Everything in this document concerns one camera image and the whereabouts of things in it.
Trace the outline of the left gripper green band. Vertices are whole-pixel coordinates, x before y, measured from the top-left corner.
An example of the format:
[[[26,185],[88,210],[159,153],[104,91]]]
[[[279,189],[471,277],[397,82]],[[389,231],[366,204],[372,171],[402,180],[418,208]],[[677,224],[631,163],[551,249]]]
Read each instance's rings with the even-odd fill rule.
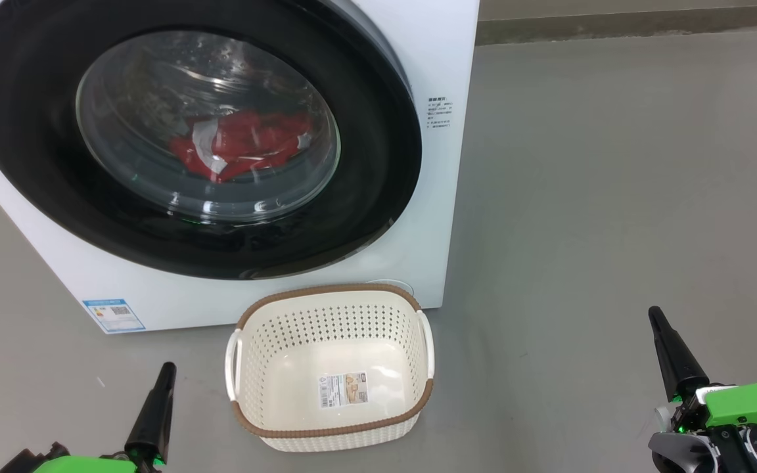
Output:
[[[172,429],[176,374],[174,363],[163,363],[124,444],[124,452],[103,456],[60,455],[45,460],[34,472],[162,472]]]

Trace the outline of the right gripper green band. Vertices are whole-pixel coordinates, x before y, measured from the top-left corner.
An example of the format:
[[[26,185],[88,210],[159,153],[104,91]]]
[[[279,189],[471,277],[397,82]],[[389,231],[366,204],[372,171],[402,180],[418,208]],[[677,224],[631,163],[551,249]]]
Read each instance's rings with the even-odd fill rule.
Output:
[[[660,373],[673,402],[673,471],[757,472],[757,383],[709,384],[658,306],[648,310]]]

